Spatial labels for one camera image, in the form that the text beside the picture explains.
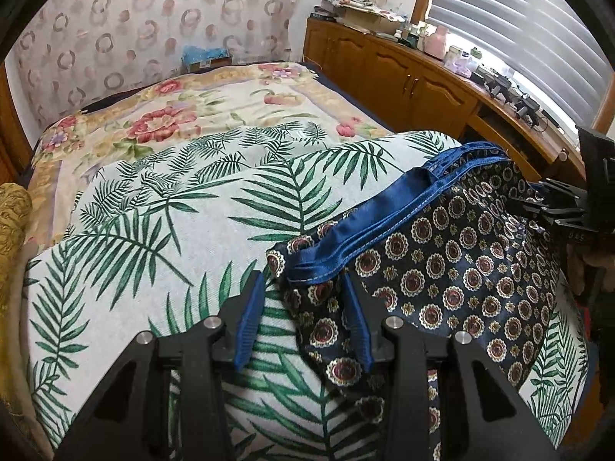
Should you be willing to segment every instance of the wooden drawer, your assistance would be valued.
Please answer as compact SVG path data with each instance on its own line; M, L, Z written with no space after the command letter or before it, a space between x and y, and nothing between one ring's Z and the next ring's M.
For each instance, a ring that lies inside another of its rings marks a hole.
M523 176L530 182L537 182L540 180L540 174L534 167L532 167L523 154L515 149L502 135L495 131L491 126L485 123L481 118L476 115L470 116L467 124L472 127L481 137L490 142L496 143L506 151L506 154L510 159L515 161Z

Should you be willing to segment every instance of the wooden cabinet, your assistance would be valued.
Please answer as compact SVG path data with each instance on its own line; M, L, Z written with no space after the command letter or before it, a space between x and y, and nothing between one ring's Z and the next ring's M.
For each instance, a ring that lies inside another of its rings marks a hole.
M343 91L363 103L368 44L365 37L358 31L342 27L330 33L329 40L323 72Z
M0 66L0 184L15 182L32 157L13 105L4 63Z
M435 130L458 138L477 100L446 78L421 67L410 87L407 125L412 130Z
M392 130L435 130L459 140L471 139L474 131L508 149L531 180L545 175L565 149L584 179L580 154L557 130L531 129L441 61L335 22L308 19L307 24L306 59Z
M416 63L401 53L381 47L370 50L364 72L364 104L395 131L408 130L416 70Z
M308 24L306 31L306 41L303 45L303 56L306 60L315 63L324 71L327 50L330 45L330 38L327 35L327 28Z

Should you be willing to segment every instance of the wooden desk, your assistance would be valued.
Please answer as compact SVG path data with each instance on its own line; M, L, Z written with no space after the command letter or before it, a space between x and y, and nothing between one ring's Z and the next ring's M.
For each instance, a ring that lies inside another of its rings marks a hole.
M308 19L304 56L395 131L433 129L456 139L480 136L508 151L525 177L583 185L580 153L552 125L540 133L509 106L424 53L334 22ZM568 159L558 156L565 150Z

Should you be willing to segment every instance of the window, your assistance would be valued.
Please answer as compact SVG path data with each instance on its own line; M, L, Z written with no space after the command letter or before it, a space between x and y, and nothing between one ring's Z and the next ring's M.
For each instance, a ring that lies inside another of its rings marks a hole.
M564 0L431 0L426 21L512 68L509 77L556 118L592 125L613 69Z

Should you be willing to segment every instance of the wooden cabinet door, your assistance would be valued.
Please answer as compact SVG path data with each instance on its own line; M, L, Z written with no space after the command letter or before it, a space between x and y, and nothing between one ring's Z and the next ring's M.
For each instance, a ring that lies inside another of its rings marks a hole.
M369 59L365 106L394 131L407 131L409 89L418 65L403 53L379 45L373 47Z
M435 130L453 138L465 127L465 121L477 100L452 85L445 76L422 68L410 87L408 126L412 130Z
M323 70L327 60L327 48L330 44L327 26L324 26L322 22L312 20L308 20L307 24L303 56Z
M362 102L367 39L360 32L339 28L331 37L323 72L339 88Z

